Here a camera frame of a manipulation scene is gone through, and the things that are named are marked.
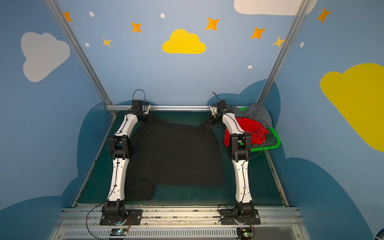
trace dark green table surface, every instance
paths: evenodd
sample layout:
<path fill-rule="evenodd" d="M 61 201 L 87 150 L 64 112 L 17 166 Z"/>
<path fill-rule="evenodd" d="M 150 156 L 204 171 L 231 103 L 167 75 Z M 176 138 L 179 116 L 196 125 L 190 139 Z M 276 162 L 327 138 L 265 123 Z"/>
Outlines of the dark green table surface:
<path fill-rule="evenodd" d="M 206 112 L 154 112 L 154 115 L 168 122 L 198 126 L 207 119 Z M 124 112 L 119 112 L 111 133 L 116 132 L 124 119 Z M 152 200 L 128 202 L 139 205 L 234 205 L 235 203 L 235 173 L 232 161 L 228 158 L 224 145 L 225 126 L 212 126 L 220 144 L 223 156 L 225 185 L 223 186 L 156 186 Z M 260 152 L 253 152 L 251 157 Z M 81 193 L 80 204 L 99 204 L 107 197 L 112 177 L 112 158 L 106 145 L 95 163 L 92 173 Z M 250 160 L 248 177 L 253 204 L 255 206 L 282 206 L 280 194 L 276 187 L 269 164 L 264 153 Z"/>

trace red cloth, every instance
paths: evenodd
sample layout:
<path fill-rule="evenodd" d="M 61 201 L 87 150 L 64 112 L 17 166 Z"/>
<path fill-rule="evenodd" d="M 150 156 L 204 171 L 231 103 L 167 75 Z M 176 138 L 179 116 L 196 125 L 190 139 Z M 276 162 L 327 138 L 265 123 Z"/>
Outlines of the red cloth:
<path fill-rule="evenodd" d="M 265 142 L 265 135 L 269 133 L 269 131 L 265 129 L 261 123 L 249 118 L 236 118 L 236 120 L 245 132 L 251 132 L 251 144 L 256 143 L 260 145 Z M 229 131 L 228 129 L 226 129 L 224 136 L 224 144 L 227 147 L 229 145 L 229 137 Z"/>

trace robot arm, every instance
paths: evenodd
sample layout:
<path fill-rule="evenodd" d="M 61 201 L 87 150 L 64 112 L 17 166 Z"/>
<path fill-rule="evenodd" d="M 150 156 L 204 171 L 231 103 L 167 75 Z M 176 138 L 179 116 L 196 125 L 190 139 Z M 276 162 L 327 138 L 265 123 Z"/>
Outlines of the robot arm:
<path fill-rule="evenodd" d="M 236 178 L 236 207 L 231 213 L 234 215 L 235 219 L 255 217 L 257 212 L 254 210 L 248 182 L 248 159 L 251 154 L 251 133 L 245 132 L 240 127 L 235 115 L 227 109 L 225 100 L 217 101 L 217 107 L 213 106 L 210 110 L 211 115 L 209 116 L 208 123 L 215 124 L 222 121 L 230 133 L 228 155 L 230 159 L 232 159 Z"/>
<path fill-rule="evenodd" d="M 142 101 L 134 100 L 118 131 L 107 139 L 109 153 L 113 157 L 113 173 L 100 225 L 124 225 L 126 222 L 124 183 L 129 159 L 133 154 L 129 136 L 138 121 L 152 121 L 152 114 L 148 113 L 150 108 L 150 105 L 146 106 Z"/>

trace painted wall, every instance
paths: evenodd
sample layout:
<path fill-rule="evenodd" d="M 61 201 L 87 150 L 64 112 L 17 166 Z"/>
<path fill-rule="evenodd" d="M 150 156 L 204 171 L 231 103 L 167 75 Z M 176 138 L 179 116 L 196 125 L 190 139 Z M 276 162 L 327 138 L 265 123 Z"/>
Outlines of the painted wall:
<path fill-rule="evenodd" d="M 0 238 L 47 239 L 112 117 L 44 0 L 2 1 L 0 34 Z"/>
<path fill-rule="evenodd" d="M 59 3 L 114 104 L 205 105 L 268 77 L 300 1 Z"/>
<path fill-rule="evenodd" d="M 275 81 L 283 147 L 270 153 L 311 240 L 384 227 L 383 12 L 383 1 L 318 0 Z"/>

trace gray cloth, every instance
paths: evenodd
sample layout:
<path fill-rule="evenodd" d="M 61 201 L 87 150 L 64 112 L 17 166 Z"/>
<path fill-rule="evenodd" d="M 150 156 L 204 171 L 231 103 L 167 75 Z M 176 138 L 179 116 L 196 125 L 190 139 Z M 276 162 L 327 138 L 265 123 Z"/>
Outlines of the gray cloth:
<path fill-rule="evenodd" d="M 266 129 L 272 127 L 271 115 L 269 114 L 268 109 L 261 105 L 253 103 L 251 106 L 244 109 L 244 111 L 241 111 L 240 108 L 233 105 L 227 105 L 227 108 L 233 112 L 237 118 L 250 118 L 261 123 Z"/>

